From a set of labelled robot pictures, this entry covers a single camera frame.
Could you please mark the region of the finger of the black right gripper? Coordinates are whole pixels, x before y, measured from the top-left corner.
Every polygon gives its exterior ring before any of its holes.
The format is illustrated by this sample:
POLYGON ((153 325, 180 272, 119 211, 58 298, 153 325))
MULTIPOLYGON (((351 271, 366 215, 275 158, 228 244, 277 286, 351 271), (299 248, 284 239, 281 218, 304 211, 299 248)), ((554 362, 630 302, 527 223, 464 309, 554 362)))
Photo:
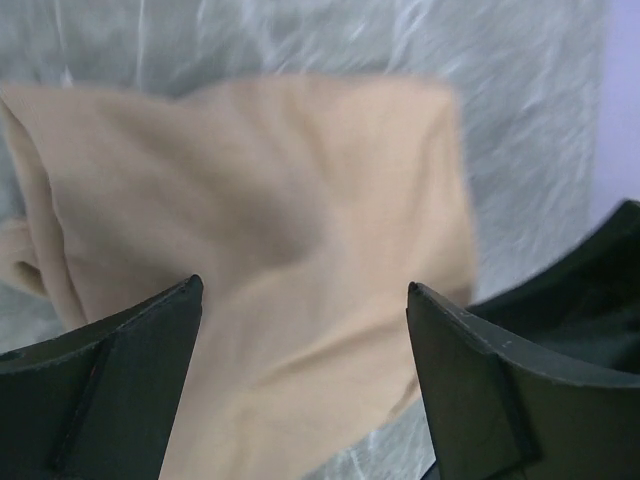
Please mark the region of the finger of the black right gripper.
POLYGON ((639 203, 625 200, 547 269, 469 311, 550 350, 639 372, 639 203))

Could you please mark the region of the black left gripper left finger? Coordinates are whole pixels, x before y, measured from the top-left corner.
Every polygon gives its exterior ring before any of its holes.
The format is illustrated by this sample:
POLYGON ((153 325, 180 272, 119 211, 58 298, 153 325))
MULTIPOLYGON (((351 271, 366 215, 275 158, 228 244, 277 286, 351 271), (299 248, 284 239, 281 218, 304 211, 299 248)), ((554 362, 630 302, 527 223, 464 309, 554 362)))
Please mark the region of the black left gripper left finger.
POLYGON ((193 275, 1 356, 4 479, 156 479, 202 315, 193 275))

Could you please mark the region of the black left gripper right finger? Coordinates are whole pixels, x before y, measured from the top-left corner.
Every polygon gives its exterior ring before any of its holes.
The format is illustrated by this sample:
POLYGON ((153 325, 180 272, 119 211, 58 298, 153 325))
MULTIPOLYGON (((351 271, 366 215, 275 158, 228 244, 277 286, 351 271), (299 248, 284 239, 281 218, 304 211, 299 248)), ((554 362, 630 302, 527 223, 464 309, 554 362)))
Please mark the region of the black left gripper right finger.
POLYGON ((411 283, 439 479, 635 479, 639 378, 526 340, 411 283))

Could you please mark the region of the beige t shirt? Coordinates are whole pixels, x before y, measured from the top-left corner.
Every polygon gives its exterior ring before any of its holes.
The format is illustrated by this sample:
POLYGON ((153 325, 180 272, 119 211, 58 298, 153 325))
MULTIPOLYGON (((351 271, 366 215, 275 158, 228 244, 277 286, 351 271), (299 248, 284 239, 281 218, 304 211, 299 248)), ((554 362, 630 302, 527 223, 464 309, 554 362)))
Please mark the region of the beige t shirt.
POLYGON ((3 279, 70 329, 203 280, 163 478, 298 479, 417 401, 408 284, 466 303, 476 271, 449 87, 6 85, 1 117, 25 202, 3 279))

